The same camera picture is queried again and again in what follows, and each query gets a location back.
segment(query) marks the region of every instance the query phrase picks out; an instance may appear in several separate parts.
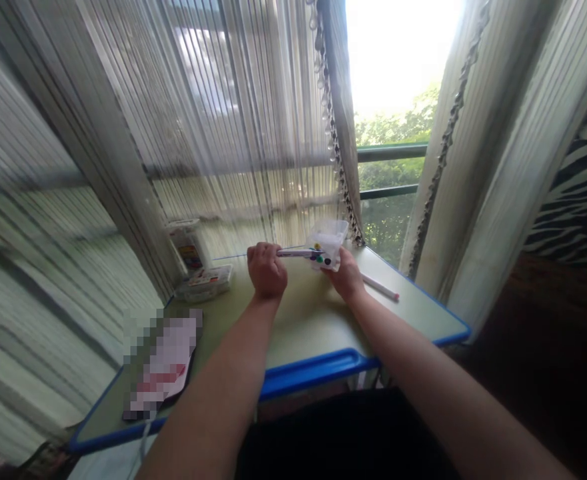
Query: green foliage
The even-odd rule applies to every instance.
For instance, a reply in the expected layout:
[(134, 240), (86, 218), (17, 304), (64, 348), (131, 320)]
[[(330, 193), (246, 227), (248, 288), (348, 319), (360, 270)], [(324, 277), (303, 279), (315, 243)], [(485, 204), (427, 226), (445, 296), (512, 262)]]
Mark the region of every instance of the green foliage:
[[(356, 114), (356, 145), (385, 145), (429, 141), (438, 103), (439, 84), (431, 84), (414, 98), (413, 107), (403, 115), (375, 114), (365, 119)], [(358, 165), (360, 189), (370, 190), (418, 183), (424, 158), (362, 163)], [(368, 245), (394, 266), (407, 233), (416, 195), (364, 200), (362, 219)]]

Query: white cable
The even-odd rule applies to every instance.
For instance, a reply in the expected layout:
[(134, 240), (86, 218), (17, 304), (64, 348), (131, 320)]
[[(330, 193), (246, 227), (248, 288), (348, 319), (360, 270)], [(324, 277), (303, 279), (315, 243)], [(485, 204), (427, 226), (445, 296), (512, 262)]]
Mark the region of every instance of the white cable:
[(145, 460), (145, 456), (147, 455), (147, 436), (149, 436), (149, 431), (151, 430), (151, 424), (155, 420), (156, 416), (158, 415), (158, 410), (152, 410), (149, 412), (149, 418), (145, 420), (145, 429), (142, 433), (142, 438), (140, 439), (140, 446), (138, 447), (138, 455), (133, 458), (133, 462), (131, 462), (131, 470), (129, 470), (129, 475), (127, 476), (127, 480), (131, 480), (131, 476), (133, 475), (135, 470), (135, 466), (138, 463), (138, 459), (140, 460), (140, 465), (138, 468), (142, 466), (142, 462)]

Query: blue desk edge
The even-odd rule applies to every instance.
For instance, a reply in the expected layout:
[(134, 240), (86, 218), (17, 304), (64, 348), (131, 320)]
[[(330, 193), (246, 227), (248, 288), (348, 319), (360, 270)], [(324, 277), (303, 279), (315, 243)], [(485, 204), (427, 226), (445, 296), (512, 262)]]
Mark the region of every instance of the blue desk edge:
[[(381, 260), (387, 263), (387, 265), (389, 265), (392, 269), (396, 270), (387, 261), (382, 258)], [(416, 288), (418, 288), (424, 295), (427, 295), (427, 297), (429, 297), (432, 301), (438, 303), (417, 285)], [(173, 296), (169, 299), (167, 305), (169, 305), (172, 300)], [(434, 345), (439, 347), (445, 347), (447, 345), (464, 341), (469, 338), (472, 332), (466, 323), (455, 316), (451, 311), (447, 309), (445, 310), (465, 327), (465, 331), (450, 337), (435, 340)], [(265, 372), (265, 382), (260, 393), (260, 401), (287, 395), (288, 393), (292, 393), (294, 391), (304, 390), (313, 387), (314, 385), (319, 385), (321, 383), (347, 377), (349, 375), (353, 375), (354, 373), (370, 370), (379, 366), (380, 362), (376, 357), (363, 357), (356, 350), (347, 348), (331, 353), (326, 353), (324, 355), (319, 355), (310, 359), (289, 363), (280, 367), (275, 367)], [(111, 383), (107, 386), (98, 401), (87, 414), (86, 418), (76, 429), (71, 440), (69, 441), (69, 450), (71, 452), (86, 455), (88, 453), (114, 447), (116, 445), (120, 445), (122, 443), (126, 443), (128, 441), (136, 440), (142, 437), (142, 433), (145, 427), (144, 423), (136, 423), (129, 428), (112, 432), (102, 437), (96, 437), (82, 442), (78, 441), (80, 432), (82, 432), (82, 429), (91, 418), (93, 412), (96, 410), (98, 405), (100, 405), (105, 395), (107, 395), (107, 392), (111, 389), (116, 380), (118, 380), (118, 377), (122, 374), (122, 371), (123, 369), (120, 367), (120, 370), (115, 375)], [(166, 418), (156, 419), (151, 424), (151, 430), (149, 433), (157, 433), (162, 428), (162, 425), (164, 425), (166, 420)]]

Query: white pen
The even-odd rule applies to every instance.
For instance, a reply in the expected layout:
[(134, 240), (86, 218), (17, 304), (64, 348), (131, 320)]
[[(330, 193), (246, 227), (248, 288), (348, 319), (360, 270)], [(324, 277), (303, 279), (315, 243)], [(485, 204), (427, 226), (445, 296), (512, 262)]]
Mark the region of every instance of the white pen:
[(389, 290), (387, 287), (385, 287), (381, 283), (378, 283), (376, 280), (372, 279), (371, 277), (368, 277), (364, 273), (360, 273), (360, 275), (362, 276), (363, 282), (365, 282), (367, 285), (371, 285), (373, 288), (378, 290), (380, 293), (387, 295), (390, 299), (392, 299), (394, 301), (398, 301), (398, 299), (400, 298), (399, 293), (396, 293), (394, 291)]
[(324, 250), (311, 250), (311, 249), (307, 249), (307, 250), (278, 250), (275, 253), (276, 257), (305, 257), (305, 258), (310, 258), (310, 257), (315, 257), (317, 255), (322, 255), (323, 253), (325, 253)]

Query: green railing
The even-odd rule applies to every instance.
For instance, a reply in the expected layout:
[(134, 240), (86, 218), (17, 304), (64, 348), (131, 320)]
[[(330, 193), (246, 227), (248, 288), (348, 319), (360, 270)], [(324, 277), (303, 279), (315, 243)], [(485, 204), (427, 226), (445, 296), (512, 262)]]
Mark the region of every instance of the green railing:
[[(373, 147), (360, 147), (358, 149), (358, 163), (383, 160), (402, 160), (409, 158), (424, 157), (427, 154), (427, 143), (400, 143), (397, 145), (376, 145)], [(397, 195), (415, 193), (418, 184), (398, 185), (397, 187), (386, 187), (373, 190), (361, 190), (361, 200), (372, 200)]]

